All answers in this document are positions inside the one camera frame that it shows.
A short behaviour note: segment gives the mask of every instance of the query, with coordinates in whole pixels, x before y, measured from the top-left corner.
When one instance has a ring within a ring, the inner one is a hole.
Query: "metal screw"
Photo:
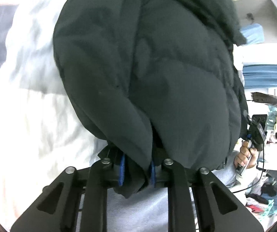
[[[173,163],[174,163],[174,161],[173,161],[172,159],[165,159],[165,160],[164,160],[164,164],[165,164],[165,165],[169,165],[169,166],[170,166],[170,165],[172,165]]]
[[[68,174],[74,173],[75,172],[75,167],[68,167],[68,168],[66,168],[65,172],[68,173]]]
[[[202,167],[202,168],[200,169],[200,172],[201,172],[201,174],[208,174],[208,173],[209,173],[209,170],[208,170],[208,168],[206,168],[206,167]]]
[[[104,159],[102,159],[102,163],[103,164],[109,164],[110,162],[111,162],[110,158],[104,158]]]

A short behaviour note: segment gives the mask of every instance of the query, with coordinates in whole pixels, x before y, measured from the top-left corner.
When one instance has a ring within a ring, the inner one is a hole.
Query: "blue cloth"
[[[244,64],[245,89],[277,87],[277,65]]]
[[[246,45],[264,42],[263,27],[260,24],[254,23],[247,25],[245,27],[242,27],[240,29],[240,32],[247,40]]]

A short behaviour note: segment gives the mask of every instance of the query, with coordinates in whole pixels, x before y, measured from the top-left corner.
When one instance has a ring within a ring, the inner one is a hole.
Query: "person's arm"
[[[240,153],[235,157],[234,159],[234,166],[237,168],[238,165],[245,166],[248,157],[250,156],[250,153],[252,154],[252,158],[246,168],[246,170],[243,173],[243,176],[240,176],[239,174],[236,174],[236,183],[233,187],[230,188],[231,192],[239,191],[244,188],[247,188],[249,184],[253,182],[253,180],[256,178],[258,174],[258,170],[256,169],[257,166],[257,159],[258,159],[258,151],[255,148],[251,148],[250,152],[247,149],[248,147],[248,142],[243,142],[242,147],[240,148]],[[241,203],[246,205],[246,196],[245,192],[241,191],[236,194],[234,194]]]

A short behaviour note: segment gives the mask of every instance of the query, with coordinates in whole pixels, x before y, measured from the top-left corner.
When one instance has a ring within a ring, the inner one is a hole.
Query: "dark jacket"
[[[68,0],[54,57],[78,118],[143,169],[152,126],[183,166],[216,169],[247,111],[232,0]]]

